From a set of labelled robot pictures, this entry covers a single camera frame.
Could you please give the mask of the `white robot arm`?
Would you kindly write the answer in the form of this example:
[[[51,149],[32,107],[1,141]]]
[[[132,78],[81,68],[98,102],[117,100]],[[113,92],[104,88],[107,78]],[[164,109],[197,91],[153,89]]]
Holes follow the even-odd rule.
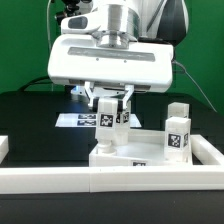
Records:
[[[98,98],[165,92],[172,83],[174,47],[188,31],[184,0],[90,0],[91,8],[61,21],[48,62],[50,79],[83,86]]]

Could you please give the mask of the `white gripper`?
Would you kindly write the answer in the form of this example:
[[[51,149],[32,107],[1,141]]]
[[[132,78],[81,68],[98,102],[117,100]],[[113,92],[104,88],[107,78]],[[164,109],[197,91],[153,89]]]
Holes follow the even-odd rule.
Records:
[[[128,49],[101,48],[90,35],[64,34],[53,44],[48,74],[55,84],[85,82],[88,107],[93,112],[99,102],[94,83],[112,88],[126,85],[119,100],[119,110],[124,111],[134,86],[151,92],[165,92],[170,87],[172,59],[173,46],[169,44],[131,42]]]

